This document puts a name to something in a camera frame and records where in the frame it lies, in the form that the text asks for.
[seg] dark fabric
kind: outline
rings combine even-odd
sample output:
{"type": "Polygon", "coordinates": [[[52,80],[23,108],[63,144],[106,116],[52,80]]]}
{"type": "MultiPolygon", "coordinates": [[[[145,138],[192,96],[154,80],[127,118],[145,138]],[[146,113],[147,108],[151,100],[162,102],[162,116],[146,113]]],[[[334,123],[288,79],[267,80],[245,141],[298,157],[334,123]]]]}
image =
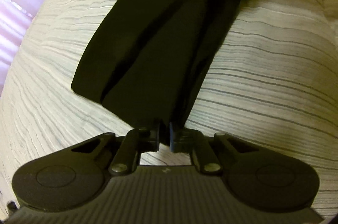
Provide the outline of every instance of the dark fabric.
{"type": "Polygon", "coordinates": [[[133,127],[155,119],[183,126],[240,1],[118,0],[84,51],[72,89],[133,127]]]}

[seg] black cloth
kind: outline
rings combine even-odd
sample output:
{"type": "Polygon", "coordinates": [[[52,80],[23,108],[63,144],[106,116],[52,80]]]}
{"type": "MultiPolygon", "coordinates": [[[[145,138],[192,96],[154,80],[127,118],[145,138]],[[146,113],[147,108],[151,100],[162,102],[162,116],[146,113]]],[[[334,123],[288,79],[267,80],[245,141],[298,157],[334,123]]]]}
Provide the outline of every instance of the black cloth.
{"type": "Polygon", "coordinates": [[[72,89],[133,127],[184,126],[241,0],[118,0],[72,89]]]}

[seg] silver screw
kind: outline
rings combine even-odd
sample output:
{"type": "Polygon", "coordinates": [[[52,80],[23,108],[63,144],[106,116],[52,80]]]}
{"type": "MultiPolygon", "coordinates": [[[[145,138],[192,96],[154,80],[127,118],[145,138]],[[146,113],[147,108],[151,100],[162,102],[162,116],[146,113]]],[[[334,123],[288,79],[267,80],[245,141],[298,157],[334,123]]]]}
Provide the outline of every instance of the silver screw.
{"type": "Polygon", "coordinates": [[[112,171],[116,173],[125,172],[128,169],[127,165],[119,163],[112,166],[112,171]]]}
{"type": "Polygon", "coordinates": [[[221,169],[221,166],[219,166],[217,163],[208,163],[204,165],[204,170],[206,172],[217,172],[221,169]]]}

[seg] black garment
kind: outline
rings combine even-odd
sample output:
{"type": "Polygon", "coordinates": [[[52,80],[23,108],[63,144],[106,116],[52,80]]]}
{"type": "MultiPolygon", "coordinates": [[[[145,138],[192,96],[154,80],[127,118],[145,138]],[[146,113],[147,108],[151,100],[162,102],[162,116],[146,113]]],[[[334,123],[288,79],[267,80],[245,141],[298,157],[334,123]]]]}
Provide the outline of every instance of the black garment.
{"type": "Polygon", "coordinates": [[[118,0],[72,89],[133,127],[183,126],[241,0],[118,0]]]}

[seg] ribbed panel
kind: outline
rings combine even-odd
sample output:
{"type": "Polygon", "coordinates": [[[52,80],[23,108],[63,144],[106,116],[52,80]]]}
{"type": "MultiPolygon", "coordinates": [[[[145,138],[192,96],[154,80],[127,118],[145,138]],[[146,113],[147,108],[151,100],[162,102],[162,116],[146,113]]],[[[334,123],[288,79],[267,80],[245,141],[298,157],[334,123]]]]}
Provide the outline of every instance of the ribbed panel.
{"type": "Polygon", "coordinates": [[[139,166],[112,178],[95,200],[61,213],[22,208],[6,224],[301,224],[318,223],[311,209],[263,213],[235,199],[219,177],[193,166],[139,166]]]}

